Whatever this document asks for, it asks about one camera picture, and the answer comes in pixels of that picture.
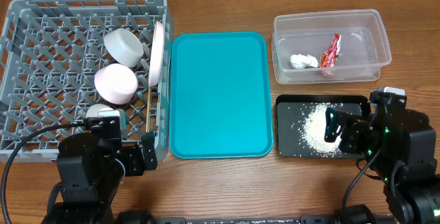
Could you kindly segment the white rice pile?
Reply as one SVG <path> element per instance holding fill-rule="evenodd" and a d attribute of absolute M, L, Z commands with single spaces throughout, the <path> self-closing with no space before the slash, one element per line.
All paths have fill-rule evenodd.
<path fill-rule="evenodd" d="M 291 126 L 293 128 L 295 124 L 299 125 L 297 128 L 299 141 L 295 143 L 295 145 L 299 145 L 299 148 L 296 148 L 294 155 L 323 158 L 342 156 L 338 148 L 341 141 L 340 137 L 337 137 L 333 143 L 325 142 L 327 125 L 325 112 L 328 107 L 341 111 L 342 107 L 346 107 L 346 105 L 330 102 L 299 104 L 299 121 L 295 121 Z"/>

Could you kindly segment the wooden chopstick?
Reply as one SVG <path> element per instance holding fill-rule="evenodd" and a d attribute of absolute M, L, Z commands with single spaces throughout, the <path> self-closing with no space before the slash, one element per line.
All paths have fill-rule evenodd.
<path fill-rule="evenodd" d="M 151 112 L 151 87 L 148 88 L 146 99 L 146 133 L 149 132 L 149 126 L 150 126 L 150 112 Z"/>

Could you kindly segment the red snack wrapper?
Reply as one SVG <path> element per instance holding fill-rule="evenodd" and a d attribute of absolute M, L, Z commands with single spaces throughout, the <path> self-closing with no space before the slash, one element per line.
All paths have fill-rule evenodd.
<path fill-rule="evenodd" d="M 322 68 L 321 74 L 330 77 L 333 75 L 333 67 L 336 65 L 340 53 L 341 35 L 334 34 L 333 40 L 329 48 L 324 52 L 320 58 L 319 68 Z"/>

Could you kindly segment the white plastic cup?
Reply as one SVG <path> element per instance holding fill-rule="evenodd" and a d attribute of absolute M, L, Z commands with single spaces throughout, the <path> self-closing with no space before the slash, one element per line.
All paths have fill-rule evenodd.
<path fill-rule="evenodd" d="M 113 109 L 105 104 L 94 104 L 90 106 L 86 112 L 86 118 L 89 117 L 104 117 Z"/>

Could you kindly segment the clear plastic wrap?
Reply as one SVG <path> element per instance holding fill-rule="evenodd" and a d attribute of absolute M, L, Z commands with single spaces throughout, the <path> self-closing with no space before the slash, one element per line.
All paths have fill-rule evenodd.
<path fill-rule="evenodd" d="M 293 54 L 290 56 L 289 61 L 294 69 L 304 69 L 306 67 L 317 68 L 319 65 L 316 57 L 312 55 Z"/>

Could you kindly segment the small pink plate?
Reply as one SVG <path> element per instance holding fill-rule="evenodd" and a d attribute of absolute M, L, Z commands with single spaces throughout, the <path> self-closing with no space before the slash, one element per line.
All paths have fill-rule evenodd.
<path fill-rule="evenodd" d="M 114 63 L 96 72 L 94 85 L 107 102 L 126 104 L 137 91 L 138 80 L 130 68 Z"/>

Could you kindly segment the large white round plate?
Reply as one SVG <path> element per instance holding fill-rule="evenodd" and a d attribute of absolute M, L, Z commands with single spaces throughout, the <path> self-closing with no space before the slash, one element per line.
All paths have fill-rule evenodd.
<path fill-rule="evenodd" d="M 148 73 L 148 85 L 156 86 L 160 81 L 162 61 L 164 53 L 165 27 L 156 21 L 151 46 L 150 69 Z"/>

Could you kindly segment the grey round bowl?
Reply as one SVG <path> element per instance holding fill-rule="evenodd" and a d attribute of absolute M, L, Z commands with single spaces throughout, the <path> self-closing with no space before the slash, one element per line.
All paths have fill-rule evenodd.
<path fill-rule="evenodd" d="M 103 41 L 108 53 L 126 67 L 135 67 L 144 54 L 137 36 L 124 28 L 106 34 Z"/>

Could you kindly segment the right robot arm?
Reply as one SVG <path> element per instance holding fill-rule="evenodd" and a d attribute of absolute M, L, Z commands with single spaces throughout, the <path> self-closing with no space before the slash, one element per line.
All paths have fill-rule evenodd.
<path fill-rule="evenodd" d="M 378 107 L 369 116 L 326 110 L 326 142 L 360 154 L 384 182 L 389 210 L 400 223 L 439 222 L 436 133 L 425 113 Z"/>

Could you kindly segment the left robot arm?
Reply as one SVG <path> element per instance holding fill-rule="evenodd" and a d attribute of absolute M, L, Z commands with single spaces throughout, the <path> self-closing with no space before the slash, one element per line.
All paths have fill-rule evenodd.
<path fill-rule="evenodd" d="M 155 223 L 148 210 L 113 215 L 111 204 L 125 177 L 157 168 L 155 132 L 141 137 L 141 146 L 79 133 L 64 139 L 57 157 L 60 182 L 49 195 L 43 223 Z"/>

